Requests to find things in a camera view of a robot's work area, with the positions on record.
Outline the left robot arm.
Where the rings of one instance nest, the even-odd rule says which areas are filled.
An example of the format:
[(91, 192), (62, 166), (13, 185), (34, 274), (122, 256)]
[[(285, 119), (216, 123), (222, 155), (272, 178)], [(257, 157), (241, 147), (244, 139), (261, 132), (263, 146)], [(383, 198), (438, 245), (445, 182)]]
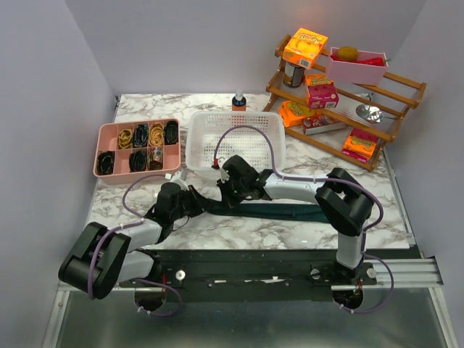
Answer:
[(137, 221), (115, 228), (89, 223), (62, 262), (59, 280), (91, 299), (103, 299), (117, 283), (134, 278), (153, 286), (160, 280), (160, 267), (155, 256), (140, 248), (163, 242), (177, 220), (194, 218), (220, 205), (192, 185), (183, 189), (177, 183), (164, 183), (156, 203)]

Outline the dark green tie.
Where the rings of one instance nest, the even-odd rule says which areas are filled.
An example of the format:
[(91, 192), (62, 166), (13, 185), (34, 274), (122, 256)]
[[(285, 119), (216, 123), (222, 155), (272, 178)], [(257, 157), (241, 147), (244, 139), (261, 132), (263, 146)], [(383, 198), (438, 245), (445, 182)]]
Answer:
[(322, 209), (316, 204), (248, 203), (232, 208), (216, 205), (207, 208), (206, 211), (219, 216), (329, 223)]

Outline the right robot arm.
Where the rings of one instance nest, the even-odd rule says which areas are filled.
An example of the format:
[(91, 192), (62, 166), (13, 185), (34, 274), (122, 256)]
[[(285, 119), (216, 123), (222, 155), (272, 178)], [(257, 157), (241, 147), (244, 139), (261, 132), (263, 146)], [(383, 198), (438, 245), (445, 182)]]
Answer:
[(347, 171), (337, 167), (324, 178), (290, 178), (271, 169), (258, 172), (238, 155), (215, 168), (221, 175), (217, 186), (222, 202), (228, 207), (248, 199), (291, 199), (319, 206), (338, 233), (335, 279), (348, 284), (358, 278), (365, 246), (363, 228), (374, 201)]

